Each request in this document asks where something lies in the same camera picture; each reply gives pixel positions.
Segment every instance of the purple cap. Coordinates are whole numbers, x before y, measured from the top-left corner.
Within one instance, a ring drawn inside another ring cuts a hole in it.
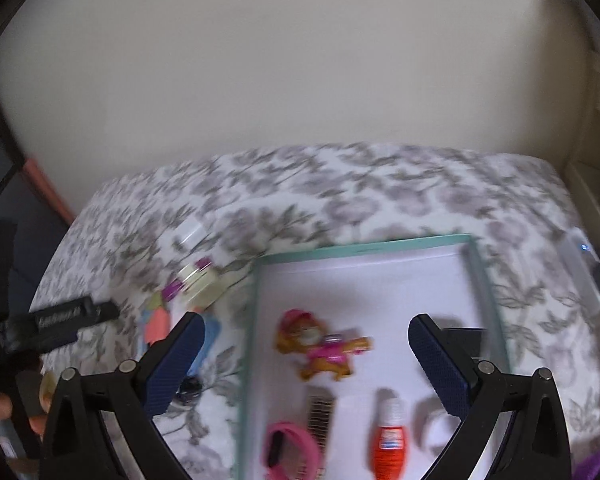
[[[182,290],[183,286],[184,283],[182,283],[178,278],[173,280],[162,290],[162,298],[164,299],[164,301],[171,301],[173,298],[175,298],[178,295],[178,293]]]
[[[214,263],[211,261],[211,258],[209,258],[208,256],[205,256],[204,258],[200,258],[198,261],[196,261],[196,267],[200,270],[204,269],[205,267],[208,267],[209,265],[213,265]]]

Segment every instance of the orange bottle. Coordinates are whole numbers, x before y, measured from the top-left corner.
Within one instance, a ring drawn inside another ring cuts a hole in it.
[[[373,440],[371,467],[376,480],[398,480],[407,460],[408,436],[402,425],[400,399],[380,405],[380,425]]]

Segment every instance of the metal screw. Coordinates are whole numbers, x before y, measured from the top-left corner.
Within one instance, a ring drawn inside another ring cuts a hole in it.
[[[60,374],[60,378],[63,381],[70,381],[71,379],[74,378],[74,376],[75,376],[75,368],[67,368]]]
[[[136,369],[136,362],[133,359],[127,359],[126,361],[122,361],[118,370],[120,370],[123,374],[128,374],[129,372],[133,372]]]
[[[549,368],[538,368],[538,375],[542,377],[545,381],[548,381],[553,377]]]
[[[493,365],[491,361],[480,361],[478,363],[478,370],[480,370],[483,374],[493,374],[496,371],[496,367]]]

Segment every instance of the white cap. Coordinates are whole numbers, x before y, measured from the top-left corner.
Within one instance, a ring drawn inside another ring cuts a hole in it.
[[[380,404],[380,426],[383,428],[396,428],[402,425],[404,413],[402,401],[397,398],[385,399]]]

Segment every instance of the wall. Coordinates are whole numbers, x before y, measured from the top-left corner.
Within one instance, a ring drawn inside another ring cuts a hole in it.
[[[28,0],[0,99],[76,210],[120,174],[396,140],[561,164],[587,40],[565,0]]]

